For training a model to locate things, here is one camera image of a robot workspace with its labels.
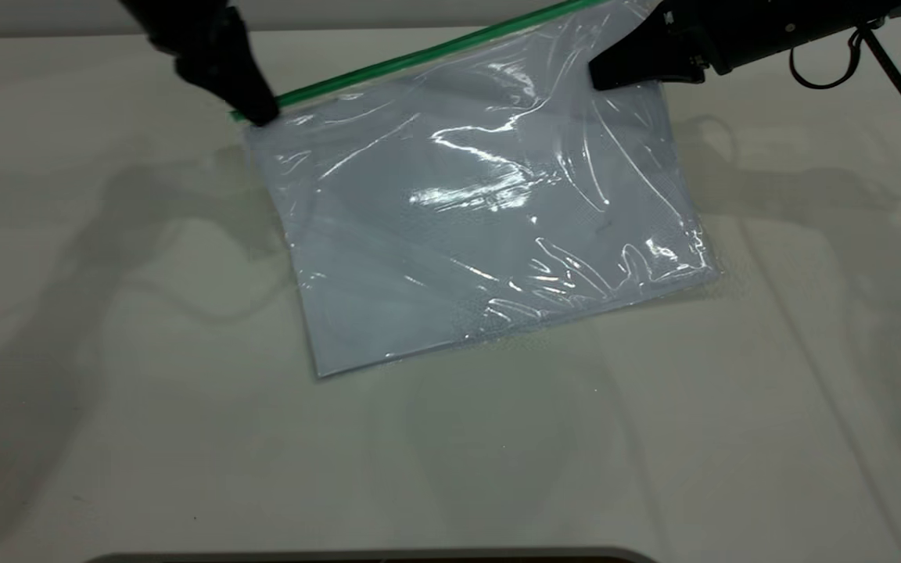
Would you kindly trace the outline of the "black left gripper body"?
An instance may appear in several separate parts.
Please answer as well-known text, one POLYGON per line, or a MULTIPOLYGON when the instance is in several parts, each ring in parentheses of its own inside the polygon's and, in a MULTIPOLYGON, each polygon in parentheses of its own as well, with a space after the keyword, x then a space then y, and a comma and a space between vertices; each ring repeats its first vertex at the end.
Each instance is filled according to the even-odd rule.
POLYGON ((184 79, 226 77, 253 64, 248 31, 230 1, 120 1, 184 79))

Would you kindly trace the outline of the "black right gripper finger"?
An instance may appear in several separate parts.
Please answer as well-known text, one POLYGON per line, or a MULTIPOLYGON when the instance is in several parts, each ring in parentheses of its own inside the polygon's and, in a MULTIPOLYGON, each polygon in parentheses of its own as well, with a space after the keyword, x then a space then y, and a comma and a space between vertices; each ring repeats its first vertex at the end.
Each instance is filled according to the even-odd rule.
POLYGON ((593 87, 597 91, 650 81, 702 84, 705 82, 705 69, 694 64, 689 57, 668 57, 662 53, 603 53, 593 59, 593 87))
MULTIPOLYGON (((658 55, 662 53, 668 57, 679 55, 679 57, 687 58, 687 48, 683 40, 669 32, 668 25, 666 25, 660 13, 648 16, 643 23, 637 25, 626 37, 623 37, 600 54, 603 53, 636 55, 644 55, 646 53, 658 55)), ((589 63, 589 72, 591 86, 593 86, 593 60, 589 63)))

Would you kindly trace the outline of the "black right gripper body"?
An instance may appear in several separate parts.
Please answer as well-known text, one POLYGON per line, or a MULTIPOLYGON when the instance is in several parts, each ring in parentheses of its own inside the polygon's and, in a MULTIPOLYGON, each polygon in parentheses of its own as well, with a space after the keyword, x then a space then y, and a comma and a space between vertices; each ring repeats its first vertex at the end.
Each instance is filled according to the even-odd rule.
POLYGON ((687 57, 724 75, 787 50, 793 1, 664 1, 658 13, 687 57))

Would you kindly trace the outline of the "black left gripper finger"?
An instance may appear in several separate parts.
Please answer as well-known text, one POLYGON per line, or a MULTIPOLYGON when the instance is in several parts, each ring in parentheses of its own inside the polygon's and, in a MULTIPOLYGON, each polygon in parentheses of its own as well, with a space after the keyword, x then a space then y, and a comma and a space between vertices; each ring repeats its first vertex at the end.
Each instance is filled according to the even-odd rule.
POLYGON ((246 44, 230 44, 214 55, 214 92, 255 126, 271 124, 280 115, 271 87, 246 44))
POLYGON ((178 76, 214 94, 251 124, 262 124, 262 74, 249 49, 178 55, 178 76))

